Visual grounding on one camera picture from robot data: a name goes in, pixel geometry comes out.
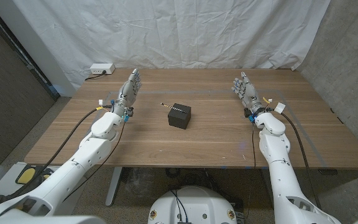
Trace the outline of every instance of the black cube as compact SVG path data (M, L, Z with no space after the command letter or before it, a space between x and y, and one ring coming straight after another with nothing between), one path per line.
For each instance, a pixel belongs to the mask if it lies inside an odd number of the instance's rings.
M175 103L173 107L179 108L183 111L186 111L187 113L171 109L168 114L169 125L177 128L186 129L187 124L189 123L191 118L191 107L180 105L177 103Z

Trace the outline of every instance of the white backdrop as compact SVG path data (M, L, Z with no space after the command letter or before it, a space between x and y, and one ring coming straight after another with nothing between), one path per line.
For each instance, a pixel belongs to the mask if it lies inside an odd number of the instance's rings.
M79 88L92 63L117 68L292 68L329 0L15 0Z

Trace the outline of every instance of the white connector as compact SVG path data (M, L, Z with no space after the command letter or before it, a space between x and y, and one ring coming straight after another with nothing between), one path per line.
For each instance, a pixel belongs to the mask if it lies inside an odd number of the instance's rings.
M112 63L94 63L89 69L94 75L102 74L103 71L106 71L106 74L110 75L116 68Z

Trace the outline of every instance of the table top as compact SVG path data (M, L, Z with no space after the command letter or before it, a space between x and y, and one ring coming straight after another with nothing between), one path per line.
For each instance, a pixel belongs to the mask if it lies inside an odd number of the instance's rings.
M25 157L29 164L46 163L75 124L98 106L99 99L117 98L118 89L132 69L116 69L112 75L84 82L75 96ZM358 140L298 72L267 69L143 69L142 88L134 103L134 116L126 123L121 141L105 165L123 167L253 168L252 125L244 107L230 88L244 71L260 97L270 105L286 104L284 113L295 123L314 169L358 169ZM187 129L168 125L169 108L160 103L191 107ZM63 164L78 149L99 110L85 119L53 165ZM290 124L284 122L291 142L290 160L305 167ZM266 168L259 151L259 130L254 129L256 168Z

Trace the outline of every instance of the cable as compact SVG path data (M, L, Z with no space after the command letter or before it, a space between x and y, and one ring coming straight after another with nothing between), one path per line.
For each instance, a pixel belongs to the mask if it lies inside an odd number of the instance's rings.
M254 144L254 124L252 124L252 149L254 150L254 169L256 168L256 157L255 157L255 144ZM248 220L248 216L249 216L249 205L251 202L251 187L252 184L249 185L249 195L248 195L248 206L247 206L247 216L246 216L246 221Z
M105 71L105 70L103 70L102 74L96 75L95 77L85 78L85 81L90 80L90 79L94 79L94 78L98 78L98 77L100 77L100 76L102 76L102 75L104 75L104 74L106 74L106 71Z
M80 184L80 186L78 186L75 190L73 190L63 201L65 201L66 199L68 199L76 190L78 190L82 185L84 185L92 176L93 174L95 174L102 166L103 164L110 158L111 154L114 152L114 150L117 148L119 141L121 140L121 136L122 133L124 132L124 127L125 127L125 122L124 125L122 125L122 129L121 129L121 134L119 135L119 139L117 141L116 146L112 149L112 151L110 152L109 156L104 160L104 162L86 179L84 180L84 182L82 182L82 184Z
M185 208L184 208L183 204L181 203L180 199L178 198L178 195L177 195L177 194L175 194L175 193L173 193L173 194L174 194L174 196L177 198L177 200L179 201L179 203L180 203L181 207L183 208L183 211L185 211L186 222L189 222L189 219L187 219L187 213L186 213L186 210L185 210Z
M255 158L255 144L254 144L254 124L252 124L252 149L254 150L254 169L256 168L256 158Z
M65 144L67 143L67 141L71 138L71 136L73 135L74 131L79 127L79 125L89 116L91 115L93 112L97 111L98 109L93 109L91 110L89 113L87 113L83 118L81 118L81 120L75 125L75 127L71 130L71 133L67 136L67 138L65 139L65 141L63 141L62 145L58 148L58 150L55 152L55 154L49 159L49 161L40 169L38 170L38 172L36 172L33 176L33 178L31 178L26 184L24 184L19 190L17 190L16 192L14 192L12 194L13 197L17 197L19 196L20 193L23 192L24 189L26 189L35 179L36 177L38 177L49 165L50 163L56 158L56 156L59 154L59 152L63 149L63 147L65 146Z
M179 221L181 221L181 212L180 212L179 201L178 201L178 197L176 197L176 198L177 198L177 204L178 204L178 208L179 208Z
M299 137L298 130L296 130L295 125L292 123L292 121L289 119L289 117L287 117L284 113L281 113L281 115L283 115L283 117L284 117L285 119L287 119L287 121L291 124L293 130L295 131L296 138L298 139L299 146L301 147L301 152L302 152L302 156L303 156L303 161L305 162L306 173L308 174L308 179L309 179L311 191L313 192L313 196L314 196L314 199L316 200L317 207L321 209L320 200L318 199L318 196L317 196L316 192L314 191L313 184L311 183L310 168L309 168L309 164L308 164L308 159L306 158L305 149L303 148L303 145L302 145L301 137Z

